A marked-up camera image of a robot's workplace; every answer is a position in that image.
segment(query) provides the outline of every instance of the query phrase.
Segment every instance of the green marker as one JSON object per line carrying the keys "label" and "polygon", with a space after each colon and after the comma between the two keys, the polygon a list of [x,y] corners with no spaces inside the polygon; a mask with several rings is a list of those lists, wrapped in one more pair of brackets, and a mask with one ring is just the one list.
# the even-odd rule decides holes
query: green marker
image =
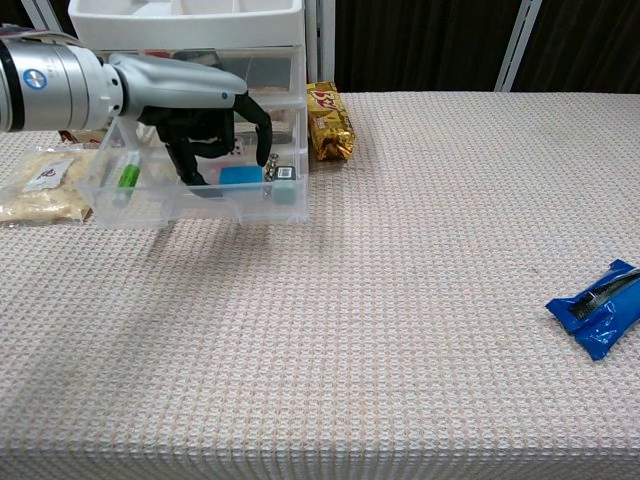
{"label": "green marker", "polygon": [[140,155],[138,152],[131,152],[129,153],[129,163],[122,170],[120,180],[118,180],[118,188],[126,188],[127,190],[116,194],[113,199],[114,207],[124,208],[129,204],[133,187],[138,183],[138,176],[140,176]]}

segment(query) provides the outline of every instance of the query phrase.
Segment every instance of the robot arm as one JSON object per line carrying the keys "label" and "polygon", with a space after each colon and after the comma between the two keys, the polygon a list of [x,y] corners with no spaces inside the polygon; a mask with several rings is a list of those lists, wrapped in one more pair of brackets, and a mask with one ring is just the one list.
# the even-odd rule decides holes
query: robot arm
{"label": "robot arm", "polygon": [[[0,131],[100,128],[113,116],[155,126],[182,181],[206,185],[195,155],[234,148],[234,112],[256,125],[256,161],[272,144],[269,115],[239,77],[180,60],[0,40]],[[203,190],[194,189],[203,194]]]}

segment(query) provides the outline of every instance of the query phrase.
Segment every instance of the white textured tablecloth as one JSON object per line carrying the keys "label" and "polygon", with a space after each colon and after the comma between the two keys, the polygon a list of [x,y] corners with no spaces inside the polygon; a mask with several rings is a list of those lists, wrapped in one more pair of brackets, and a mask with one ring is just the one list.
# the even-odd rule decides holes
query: white textured tablecloth
{"label": "white textured tablecloth", "polygon": [[344,98],[306,226],[0,231],[0,478],[638,478],[640,328],[544,305],[640,264],[640,97]]}

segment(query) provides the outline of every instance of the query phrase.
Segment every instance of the blue candy bar wrapper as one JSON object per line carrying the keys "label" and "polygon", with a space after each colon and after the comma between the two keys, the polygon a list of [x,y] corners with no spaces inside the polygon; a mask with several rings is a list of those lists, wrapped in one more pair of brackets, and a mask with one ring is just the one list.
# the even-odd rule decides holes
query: blue candy bar wrapper
{"label": "blue candy bar wrapper", "polygon": [[589,288],[573,298],[555,298],[547,309],[593,360],[600,360],[640,320],[640,269],[616,260]]}

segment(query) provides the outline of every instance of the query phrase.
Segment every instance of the plastic storage box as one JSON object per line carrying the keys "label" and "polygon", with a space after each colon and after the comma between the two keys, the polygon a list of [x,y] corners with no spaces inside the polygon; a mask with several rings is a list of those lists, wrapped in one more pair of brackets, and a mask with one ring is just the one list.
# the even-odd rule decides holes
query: plastic storage box
{"label": "plastic storage box", "polygon": [[[154,129],[117,119],[78,185],[99,225],[161,228],[180,218],[230,218],[241,224],[308,218],[301,0],[72,0],[69,13],[80,40],[106,56],[125,51],[173,57],[217,65],[243,78],[271,115],[271,166],[293,167],[296,174],[273,182],[265,169],[262,182],[219,184],[225,167],[256,166],[255,126],[236,116],[237,151],[198,159],[198,170],[211,185],[187,188]],[[140,167],[135,187],[119,187],[122,171],[132,162]],[[208,190],[211,198],[195,195],[194,189]]]}

